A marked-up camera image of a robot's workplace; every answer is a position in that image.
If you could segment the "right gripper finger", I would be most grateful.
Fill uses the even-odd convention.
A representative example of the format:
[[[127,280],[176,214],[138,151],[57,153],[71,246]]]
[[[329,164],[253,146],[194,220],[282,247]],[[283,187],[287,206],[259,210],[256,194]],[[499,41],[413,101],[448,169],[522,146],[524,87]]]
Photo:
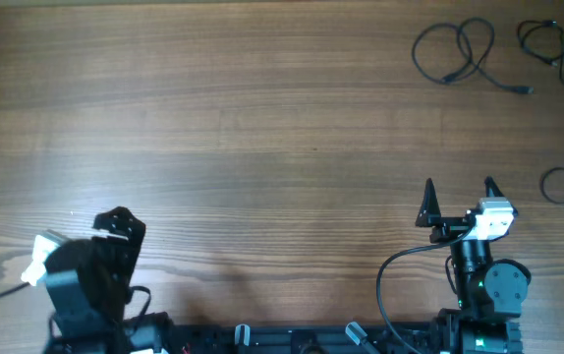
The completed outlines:
[[[417,227],[434,227],[441,224],[442,216],[434,184],[428,178],[424,186],[422,204],[415,221]]]
[[[500,191],[499,187],[491,176],[487,176],[484,180],[485,195],[488,198],[503,198],[504,194]]]

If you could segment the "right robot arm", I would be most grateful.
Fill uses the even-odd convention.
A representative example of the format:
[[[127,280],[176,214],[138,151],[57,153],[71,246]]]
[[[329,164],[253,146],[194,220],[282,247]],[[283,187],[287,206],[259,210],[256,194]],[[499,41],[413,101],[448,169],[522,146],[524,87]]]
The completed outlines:
[[[430,323],[427,353],[516,354],[524,351],[516,319],[532,280],[513,260],[495,260],[490,244],[509,234],[518,216],[492,178],[485,196],[460,217],[443,216],[433,182],[425,183],[417,227],[430,227],[430,243],[451,252],[457,310],[443,309]]]

